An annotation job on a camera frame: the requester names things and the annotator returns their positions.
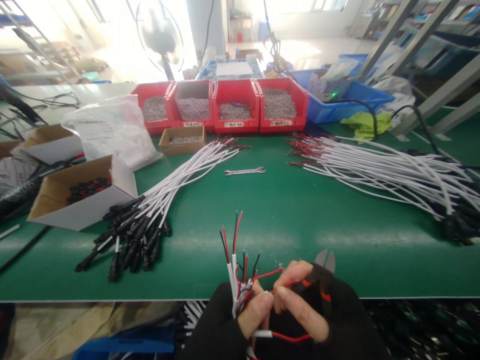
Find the white box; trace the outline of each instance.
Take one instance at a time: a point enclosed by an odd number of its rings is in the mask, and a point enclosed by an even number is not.
[[[112,181],[110,187],[68,205],[71,187],[109,176]],[[80,231],[100,221],[111,206],[127,203],[137,197],[137,184],[132,170],[122,159],[108,155],[45,177],[27,220]]]
[[[23,145],[23,151],[48,164],[73,158],[83,153],[82,141],[60,124],[36,128]]]

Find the bundle of white cables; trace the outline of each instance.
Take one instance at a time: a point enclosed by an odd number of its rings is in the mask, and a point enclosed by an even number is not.
[[[296,148],[294,154],[307,161],[291,162],[303,169],[334,178],[362,193],[399,203],[411,204],[441,221],[451,216],[462,201],[480,214],[480,194],[472,189],[474,180],[459,163],[446,162],[440,155],[412,156],[391,147],[370,142],[369,147],[359,147],[339,141],[359,141],[356,138],[335,136],[299,137],[290,140]],[[370,192],[364,185],[389,192],[385,196]]]
[[[141,219],[144,216],[151,218],[148,228],[154,223],[156,218],[161,215],[161,221],[158,225],[162,227],[170,205],[174,200],[178,190],[194,181],[207,175],[216,165],[234,157],[240,152],[240,148],[234,148],[232,145],[236,138],[227,138],[222,141],[215,140],[204,146],[192,158],[178,167],[165,179],[157,185],[146,191],[143,195],[145,199],[137,206],[141,211],[135,216]],[[196,172],[206,170],[203,174],[189,180]]]

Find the label on bin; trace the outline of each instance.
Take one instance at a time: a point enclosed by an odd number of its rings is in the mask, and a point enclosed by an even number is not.
[[[277,120],[272,121],[270,126],[285,126],[285,125],[292,125],[294,122],[292,120]]]
[[[226,128],[240,128],[242,126],[245,126],[243,121],[231,121],[225,123]]]
[[[199,121],[190,121],[190,122],[183,122],[184,128],[189,128],[192,126],[202,126],[204,123]]]

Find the red plastic bin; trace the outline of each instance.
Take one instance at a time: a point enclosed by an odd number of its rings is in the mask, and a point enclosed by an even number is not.
[[[211,103],[217,134],[257,133],[259,131],[260,96],[253,80],[218,80]],[[248,104],[250,119],[222,120],[220,106],[225,103]]]
[[[302,131],[307,122],[309,94],[291,77],[258,78],[255,79],[258,95],[260,96],[260,132],[278,133]],[[265,118],[265,97],[262,88],[278,88],[287,90],[295,103],[296,118],[267,119]]]
[[[175,101],[175,96],[179,92],[179,84],[188,84],[188,83],[209,83],[208,87],[208,97],[209,97],[209,104],[210,104],[210,117],[207,119],[197,119],[197,120],[189,120],[183,121],[182,116],[180,115],[179,108],[177,106],[177,102]],[[211,80],[185,80],[185,81],[178,81],[176,82],[170,94],[165,98],[165,106],[166,106],[166,113],[168,114],[168,118],[172,119],[175,123],[173,128],[186,128],[192,126],[205,126],[206,131],[213,131],[215,130],[214,124],[214,111],[212,106],[212,96],[213,96],[213,85]]]
[[[172,91],[173,85],[173,81],[143,83],[139,84],[135,89],[133,89],[131,94],[138,96],[138,106],[140,107],[140,109],[144,108],[144,101],[153,96],[163,96],[163,98],[165,99],[166,108],[167,96],[170,94],[170,91]],[[151,135],[158,135],[163,133],[165,129],[177,128],[178,125],[176,125],[176,123],[172,121],[172,118],[169,116],[168,111],[167,116],[168,118],[165,119],[145,121],[145,126],[148,130],[148,133]]]

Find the white sticker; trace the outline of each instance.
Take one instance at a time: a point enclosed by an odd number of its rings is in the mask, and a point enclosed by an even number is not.
[[[294,122],[292,120],[278,120],[272,121],[270,126],[285,126],[285,125],[292,125]]]
[[[202,126],[204,123],[199,121],[191,121],[191,122],[182,122],[184,128],[189,128],[192,126]]]
[[[86,143],[104,142],[115,137],[114,126],[110,120],[80,120],[75,124],[80,139]]]
[[[242,126],[245,126],[243,121],[231,121],[225,123],[226,128],[241,128]]]

